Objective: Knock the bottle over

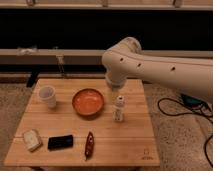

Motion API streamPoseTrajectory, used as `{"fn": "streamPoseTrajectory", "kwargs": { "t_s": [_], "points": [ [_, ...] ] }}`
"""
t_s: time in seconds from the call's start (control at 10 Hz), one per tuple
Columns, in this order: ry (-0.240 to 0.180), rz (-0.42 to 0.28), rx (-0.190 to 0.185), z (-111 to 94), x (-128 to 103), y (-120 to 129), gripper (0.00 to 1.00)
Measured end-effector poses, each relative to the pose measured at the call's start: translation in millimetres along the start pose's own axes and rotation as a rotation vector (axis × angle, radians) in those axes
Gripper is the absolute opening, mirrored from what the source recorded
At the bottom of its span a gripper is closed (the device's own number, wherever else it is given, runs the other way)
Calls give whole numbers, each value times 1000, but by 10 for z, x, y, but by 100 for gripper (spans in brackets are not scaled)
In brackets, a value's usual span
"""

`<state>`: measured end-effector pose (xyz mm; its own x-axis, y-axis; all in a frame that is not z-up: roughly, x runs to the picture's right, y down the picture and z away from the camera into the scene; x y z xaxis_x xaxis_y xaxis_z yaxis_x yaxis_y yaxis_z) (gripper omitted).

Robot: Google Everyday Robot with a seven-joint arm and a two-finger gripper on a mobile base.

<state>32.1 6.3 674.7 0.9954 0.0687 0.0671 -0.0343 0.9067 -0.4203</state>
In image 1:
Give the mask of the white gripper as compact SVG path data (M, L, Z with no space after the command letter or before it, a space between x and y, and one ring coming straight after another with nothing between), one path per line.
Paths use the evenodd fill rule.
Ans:
M112 90L112 91L118 91L119 89L123 88L126 80L122 79L119 81L113 81L109 76L105 77L106 84L107 86Z

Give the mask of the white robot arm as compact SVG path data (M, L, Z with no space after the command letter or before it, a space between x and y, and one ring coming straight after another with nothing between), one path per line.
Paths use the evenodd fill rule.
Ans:
M121 89L132 76L213 104L213 59L151 56L141 51L137 39L126 37L103 53L111 89Z

